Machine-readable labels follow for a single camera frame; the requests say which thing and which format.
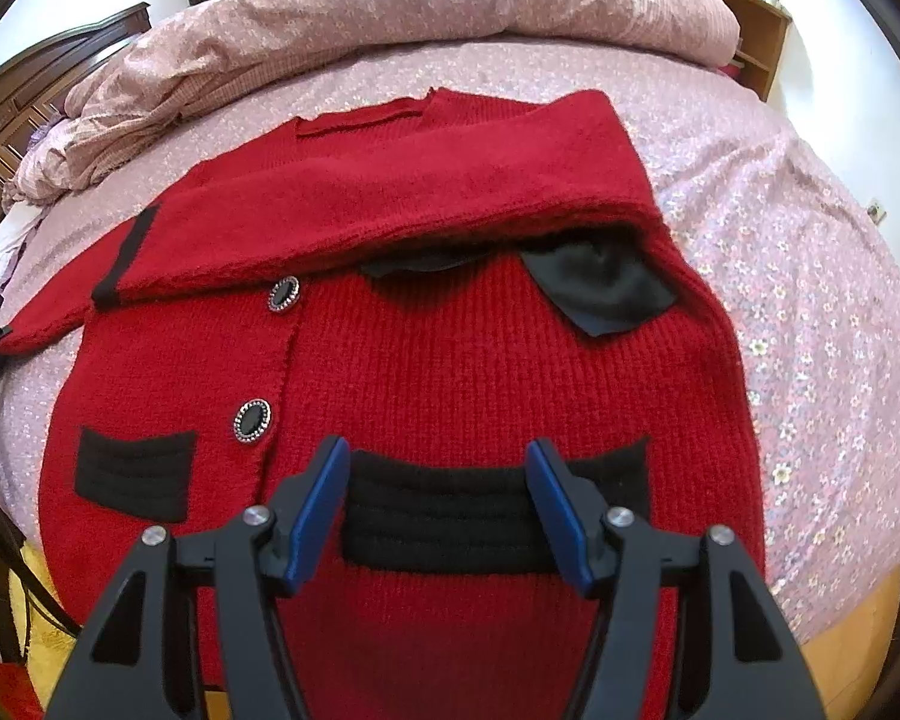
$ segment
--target clothing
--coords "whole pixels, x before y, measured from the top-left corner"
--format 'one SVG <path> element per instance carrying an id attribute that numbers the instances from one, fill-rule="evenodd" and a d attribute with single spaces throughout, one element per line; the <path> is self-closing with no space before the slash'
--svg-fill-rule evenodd
<path id="1" fill-rule="evenodd" d="M 589 338 L 514 243 L 614 224 L 634 228 L 677 303 Z M 435 274 L 375 280 L 354 268 L 460 242 L 498 252 Z M 271 288 L 289 275 L 299 289 L 276 311 Z M 79 618 L 146 527 L 74 492 L 87 440 L 113 447 L 105 465 L 128 490 L 137 466 L 159 473 L 154 459 L 175 479 L 187 470 L 178 535 L 266 500 L 328 433 L 457 471 L 519 466 L 538 436 L 571 459 L 646 440 L 653 524 L 725 523 L 763 567 L 730 321 L 674 247 L 599 93 L 533 106 L 439 90 L 288 122 L 195 167 L 74 259 L 0 353 L 80 324 L 40 485 L 50 574 Z M 258 400 L 266 420 L 242 424 L 241 404 Z M 343 560 L 340 543 L 335 533 L 316 579 L 280 610 L 314 717 L 559 716 L 594 613 L 559 576 L 376 570 Z M 204 677 L 222 683 L 212 597 L 199 608 Z M 666 700 L 673 614 L 665 593 L 648 717 Z"/>

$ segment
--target wooden shelf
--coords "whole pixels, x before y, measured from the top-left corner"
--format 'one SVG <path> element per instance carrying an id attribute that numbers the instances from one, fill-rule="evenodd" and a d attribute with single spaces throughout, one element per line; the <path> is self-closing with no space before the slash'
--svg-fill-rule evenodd
<path id="1" fill-rule="evenodd" d="M 755 67 L 759 67 L 762 71 L 770 72 L 770 66 L 761 62 L 759 59 L 750 56 L 748 53 L 744 52 L 736 52 L 734 57 L 735 59 L 739 59 L 741 62 L 746 62 L 748 65 L 754 65 Z"/>
<path id="2" fill-rule="evenodd" d="M 735 59 L 744 64 L 737 81 L 764 101 L 780 64 L 780 52 L 791 23 L 789 14 L 762 0 L 723 0 L 740 25 L 742 38 Z"/>

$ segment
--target rhinestone button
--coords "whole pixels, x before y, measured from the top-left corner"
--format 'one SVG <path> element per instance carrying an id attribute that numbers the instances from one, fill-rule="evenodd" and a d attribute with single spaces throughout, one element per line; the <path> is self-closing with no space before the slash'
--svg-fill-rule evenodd
<path id="1" fill-rule="evenodd" d="M 233 435 L 240 443 L 253 443 L 264 435 L 271 420 L 271 407 L 266 400 L 255 398 L 240 406 L 233 418 Z"/>
<path id="2" fill-rule="evenodd" d="M 300 300 L 300 280 L 296 276 L 280 279 L 271 290 L 269 309 L 280 314 Z"/>

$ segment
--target wooden headboard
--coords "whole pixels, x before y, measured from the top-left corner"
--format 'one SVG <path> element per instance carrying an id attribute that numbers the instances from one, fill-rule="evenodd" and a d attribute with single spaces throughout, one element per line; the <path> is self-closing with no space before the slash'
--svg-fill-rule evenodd
<path id="1" fill-rule="evenodd" d="M 140 2 L 90 25 L 37 43 L 0 66 L 0 197 L 34 130 L 63 113 L 69 90 L 149 29 Z M 0 220 L 4 214 L 0 207 Z"/>

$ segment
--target bed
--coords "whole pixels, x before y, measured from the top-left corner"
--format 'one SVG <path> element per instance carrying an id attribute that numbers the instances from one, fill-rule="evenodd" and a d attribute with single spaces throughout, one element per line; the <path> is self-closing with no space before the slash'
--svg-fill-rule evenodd
<path id="1" fill-rule="evenodd" d="M 282 26 L 286 1 L 178 14 L 74 89 L 69 121 L 2 195 L 8 209 L 50 210 L 2 290 L 0 324 L 190 167 L 292 117 L 437 87 L 530 103 L 604 91 L 674 241 L 734 324 L 760 445 L 767 583 L 831 716 L 852 716 L 898 621 L 900 274 L 789 122 L 715 70 L 736 47 L 732 17 L 716 0 L 293 0 L 304 13 Z M 418 15 L 360 15 L 398 8 Z M 242 34 L 229 28 L 252 19 L 266 39 L 229 40 L 223 64 L 202 50 L 220 25 Z M 185 59 L 169 48 L 180 45 L 192 47 Z M 119 126 L 95 124 L 106 116 Z M 79 343 L 76 331 L 0 381 L 0 503 L 36 562 L 46 425 Z M 835 666 L 849 641 L 874 656 Z"/>

